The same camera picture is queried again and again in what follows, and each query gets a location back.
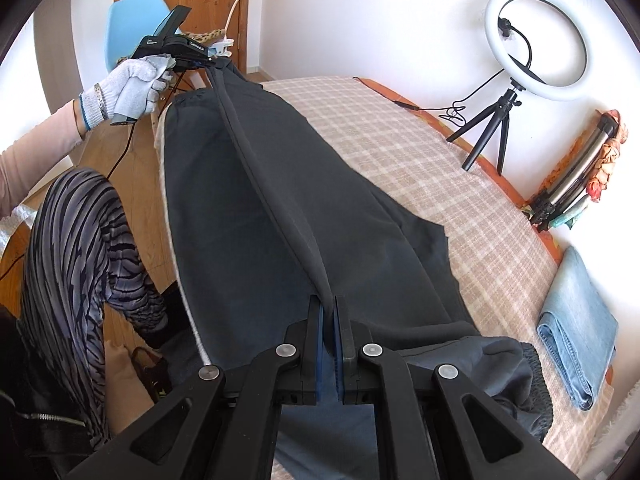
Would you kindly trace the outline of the white gloved left hand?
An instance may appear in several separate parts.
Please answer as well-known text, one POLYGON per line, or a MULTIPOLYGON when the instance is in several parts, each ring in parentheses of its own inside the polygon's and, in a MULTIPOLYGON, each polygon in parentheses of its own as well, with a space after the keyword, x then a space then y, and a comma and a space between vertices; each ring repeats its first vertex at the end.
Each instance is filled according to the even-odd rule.
POLYGON ((102 81, 82 92, 78 106, 82 122, 91 130, 101 122, 137 120, 152 113, 168 88, 176 61, 168 54, 128 58, 102 81))

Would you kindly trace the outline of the pink sleeved left forearm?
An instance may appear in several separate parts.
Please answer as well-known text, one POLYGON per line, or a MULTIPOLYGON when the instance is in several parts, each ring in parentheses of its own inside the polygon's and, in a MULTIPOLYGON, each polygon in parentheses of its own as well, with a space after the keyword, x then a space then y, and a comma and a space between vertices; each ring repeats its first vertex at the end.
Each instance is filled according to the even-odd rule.
POLYGON ((1 153, 1 217, 82 141, 70 101, 1 153))

